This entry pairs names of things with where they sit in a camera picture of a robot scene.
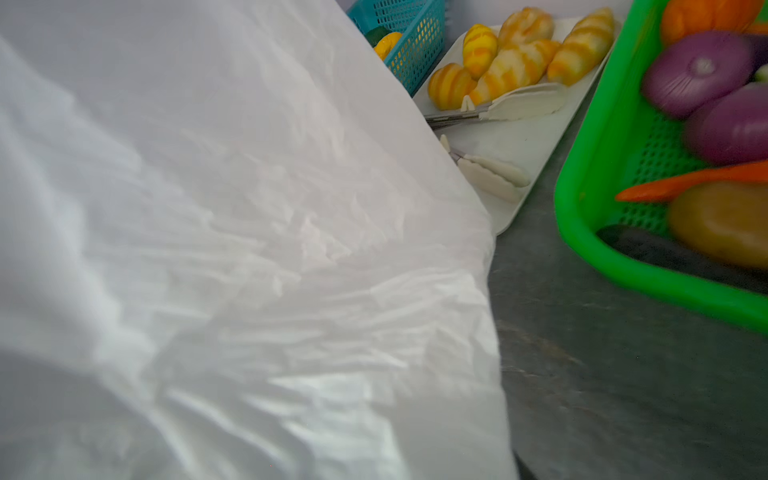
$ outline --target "gray marble surface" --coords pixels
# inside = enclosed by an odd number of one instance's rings
[[[587,106],[489,277],[515,450],[539,480],[768,478],[768,340],[615,286],[558,234]]]

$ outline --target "white tray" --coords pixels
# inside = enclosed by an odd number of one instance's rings
[[[565,36],[571,32],[576,22],[581,20],[581,18],[556,19],[554,21],[554,35],[552,35],[552,39],[563,41]],[[492,27],[492,29],[498,34],[500,27],[499,25]],[[618,36],[620,30],[621,23],[616,21],[614,38]],[[462,65],[463,45],[464,35],[454,42],[435,69],[452,62]],[[606,61],[607,56],[600,66],[588,73],[577,84],[570,86],[565,105],[553,114],[517,121],[488,121],[456,125],[436,131],[437,134],[445,134],[451,145],[455,145],[459,150],[463,150],[468,154],[492,157],[500,161],[514,161],[515,164],[522,167],[531,176],[531,184],[521,189],[523,198],[516,205],[499,200],[475,188],[475,191],[480,196],[480,200],[482,200],[485,208],[491,214],[493,231],[496,235],[507,230],[515,215],[518,214],[520,206],[528,198],[528,193],[538,179],[538,175],[544,169],[555,147],[558,146],[560,137],[563,136],[565,129],[568,128],[568,124],[571,123],[571,119],[576,115],[579,105],[581,105],[584,96],[586,96],[597,78],[597,73],[602,70]],[[547,81],[546,75],[542,79],[543,81]],[[428,83],[429,80],[424,82],[424,85],[414,95],[413,101],[423,114],[438,113],[439,110],[429,100],[429,94],[427,93]]]

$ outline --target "crumpled white plastic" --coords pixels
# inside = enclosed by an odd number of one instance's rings
[[[515,478],[487,214],[333,0],[0,32],[0,478]]]

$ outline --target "potato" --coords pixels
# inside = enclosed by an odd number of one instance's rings
[[[680,242],[713,260],[768,270],[768,185],[697,185],[670,204],[667,222]]]

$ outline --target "green plastic tray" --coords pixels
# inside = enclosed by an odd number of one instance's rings
[[[680,144],[682,124],[640,95],[643,73],[661,52],[667,0],[635,0],[554,192],[565,242],[614,282],[661,300],[768,333],[768,296],[632,260],[601,242],[600,228],[622,223],[667,234],[666,207],[619,204],[627,187],[703,166]],[[760,19],[768,17],[764,9]]]

